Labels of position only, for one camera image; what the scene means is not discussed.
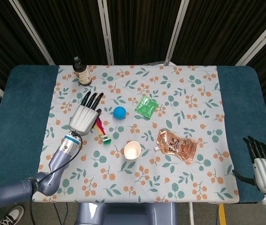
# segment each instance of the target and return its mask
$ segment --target brown glass bottle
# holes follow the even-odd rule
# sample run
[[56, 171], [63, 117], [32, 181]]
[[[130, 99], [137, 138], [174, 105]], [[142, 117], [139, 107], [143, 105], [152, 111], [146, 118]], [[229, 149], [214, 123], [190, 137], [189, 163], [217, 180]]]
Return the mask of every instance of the brown glass bottle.
[[74, 74], [77, 76], [78, 81], [83, 85], [83, 86], [89, 86], [92, 82], [89, 70], [87, 68], [87, 65], [84, 64], [80, 57], [76, 56], [73, 59], [73, 70]]

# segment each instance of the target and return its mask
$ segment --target red feather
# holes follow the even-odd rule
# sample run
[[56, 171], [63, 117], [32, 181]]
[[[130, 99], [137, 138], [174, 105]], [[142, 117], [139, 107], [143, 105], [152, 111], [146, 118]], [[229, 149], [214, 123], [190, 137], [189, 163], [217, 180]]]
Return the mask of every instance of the red feather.
[[101, 125], [101, 120], [100, 120], [99, 117], [98, 117], [98, 119], [96, 120], [96, 124], [97, 124], [97, 126], [100, 128], [101, 132], [103, 132], [103, 134], [105, 135], [106, 133], [105, 133], [105, 130], [104, 130], [103, 126]]

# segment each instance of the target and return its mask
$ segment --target yellow stripe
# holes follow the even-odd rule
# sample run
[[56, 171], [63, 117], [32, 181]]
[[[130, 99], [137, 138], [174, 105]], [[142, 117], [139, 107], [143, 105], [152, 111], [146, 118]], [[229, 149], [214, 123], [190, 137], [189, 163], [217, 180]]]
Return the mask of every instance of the yellow stripe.
[[227, 225], [226, 216], [225, 216], [225, 209], [223, 207], [223, 204], [219, 204], [218, 214], [219, 214], [220, 225]]

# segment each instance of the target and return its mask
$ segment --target metal pole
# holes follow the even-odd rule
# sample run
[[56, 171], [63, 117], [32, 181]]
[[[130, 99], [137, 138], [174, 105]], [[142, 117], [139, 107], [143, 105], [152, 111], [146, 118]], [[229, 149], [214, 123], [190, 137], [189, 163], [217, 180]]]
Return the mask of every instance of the metal pole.
[[26, 13], [25, 13], [23, 7], [21, 6], [20, 2], [18, 0], [9, 0], [9, 2], [12, 5], [12, 7], [14, 8], [14, 10], [17, 13], [17, 15], [19, 16], [19, 18], [21, 19], [22, 23], [24, 24], [25, 28], [29, 32], [30, 36], [35, 41], [37, 47], [39, 48], [39, 50], [43, 54], [43, 56], [46, 59], [47, 63], [49, 65], [55, 65], [55, 63], [54, 63], [52, 57], [50, 56], [47, 48], [45, 47], [43, 41], [41, 40], [41, 37], [39, 36], [39, 34], [37, 33], [37, 31], [36, 31], [35, 27], [33, 26], [32, 22], [30, 21], [30, 19], [26, 15]]
[[108, 43], [109, 43], [109, 49], [110, 49], [111, 63], [112, 63], [112, 65], [114, 65], [114, 56], [113, 56], [112, 37], [111, 37], [109, 14], [108, 14], [108, 5], [106, 3], [106, 0], [103, 0], [103, 2], [104, 2], [106, 32], [108, 34]]
[[266, 44], [266, 29], [258, 37], [258, 39], [252, 44], [252, 46], [246, 51], [241, 59], [236, 63], [235, 66], [245, 66], [248, 62], [262, 49]]
[[169, 65], [169, 62], [170, 62], [171, 57], [172, 57], [172, 54], [174, 53], [175, 44], [176, 44], [176, 42], [178, 40], [178, 36], [180, 34], [180, 31], [181, 31], [181, 27], [182, 27], [182, 24], [183, 24], [183, 21], [184, 21], [184, 17], [186, 15], [188, 4], [189, 4], [189, 0], [182, 0], [181, 1], [179, 12], [178, 12], [178, 15], [177, 15], [176, 21], [175, 21], [174, 30], [172, 32], [172, 36], [171, 36], [171, 39], [170, 39], [168, 51], [167, 51], [166, 58], [165, 58], [165, 61], [164, 61], [164, 66], [168, 66]]
[[110, 55], [110, 51], [109, 51], [108, 35], [106, 32], [104, 7], [103, 7], [102, 0], [98, 0], [97, 3], [99, 5], [100, 22], [101, 22], [101, 28], [103, 30], [103, 35], [104, 35], [104, 42], [105, 42], [105, 48], [106, 48], [106, 58], [108, 61], [108, 65], [111, 65], [111, 55]]
[[189, 206], [189, 221], [190, 221], [190, 225], [194, 225], [193, 205], [192, 205], [191, 202], [189, 202], [188, 206]]

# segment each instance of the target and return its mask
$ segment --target plastic pouch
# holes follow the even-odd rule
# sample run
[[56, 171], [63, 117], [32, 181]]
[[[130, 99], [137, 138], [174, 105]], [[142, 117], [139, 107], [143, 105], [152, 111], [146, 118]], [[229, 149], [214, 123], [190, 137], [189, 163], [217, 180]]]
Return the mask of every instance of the plastic pouch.
[[157, 106], [158, 102], [151, 98], [148, 98], [147, 96], [144, 96], [137, 105], [135, 111], [150, 119]]
[[178, 137], [165, 129], [161, 129], [157, 137], [157, 145], [164, 154], [176, 155], [187, 165], [193, 161], [197, 144], [197, 140]]

